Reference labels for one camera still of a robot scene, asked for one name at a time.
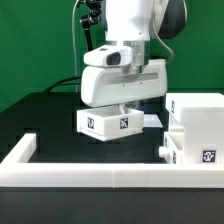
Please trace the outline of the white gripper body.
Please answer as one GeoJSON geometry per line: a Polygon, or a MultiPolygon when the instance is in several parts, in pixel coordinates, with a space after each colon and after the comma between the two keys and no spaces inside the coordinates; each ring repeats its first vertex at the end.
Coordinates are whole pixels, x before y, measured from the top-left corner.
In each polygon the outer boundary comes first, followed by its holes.
{"type": "Polygon", "coordinates": [[[167,91],[166,61],[150,60],[139,73],[124,74],[121,67],[88,66],[81,82],[81,99],[90,107],[128,103],[163,96],[167,91]]]}

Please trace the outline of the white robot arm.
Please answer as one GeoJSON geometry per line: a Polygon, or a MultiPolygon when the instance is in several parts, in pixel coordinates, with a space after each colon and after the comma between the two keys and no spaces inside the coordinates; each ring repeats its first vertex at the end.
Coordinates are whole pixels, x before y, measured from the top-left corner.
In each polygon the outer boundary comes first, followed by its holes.
{"type": "Polygon", "coordinates": [[[106,44],[84,55],[81,99],[90,107],[155,98],[167,91],[167,59],[150,57],[150,40],[177,36],[185,0],[103,0],[106,44]]]}

